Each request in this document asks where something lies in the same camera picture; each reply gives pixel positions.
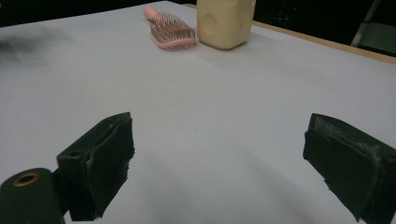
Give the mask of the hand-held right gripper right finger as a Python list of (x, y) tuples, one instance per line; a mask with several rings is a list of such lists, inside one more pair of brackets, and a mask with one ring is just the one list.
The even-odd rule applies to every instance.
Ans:
[(396, 149), (332, 117), (313, 114), (303, 157), (357, 220), (390, 224), (396, 214)]

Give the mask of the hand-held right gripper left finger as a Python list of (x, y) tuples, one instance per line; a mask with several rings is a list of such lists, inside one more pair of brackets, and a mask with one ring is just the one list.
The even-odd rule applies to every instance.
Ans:
[(132, 123), (128, 112), (105, 118), (58, 154), (56, 177), (64, 185), (64, 210), (74, 221), (102, 217), (127, 180)]

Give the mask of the pink hairbrush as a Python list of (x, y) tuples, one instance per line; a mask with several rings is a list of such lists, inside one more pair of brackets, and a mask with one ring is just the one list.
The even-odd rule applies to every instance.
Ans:
[(144, 8), (153, 42), (166, 50), (187, 49), (196, 45), (195, 29), (178, 16), (158, 11), (153, 6)]

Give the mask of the cream yellow cup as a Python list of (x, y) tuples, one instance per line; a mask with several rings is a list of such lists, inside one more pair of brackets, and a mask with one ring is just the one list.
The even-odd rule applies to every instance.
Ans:
[(250, 36), (256, 0), (197, 0), (197, 37), (215, 49), (233, 49)]

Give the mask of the white metal stand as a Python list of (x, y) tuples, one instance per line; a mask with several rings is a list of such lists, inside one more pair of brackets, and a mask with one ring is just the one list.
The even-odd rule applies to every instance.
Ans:
[(396, 0), (374, 0), (351, 45), (396, 58)]

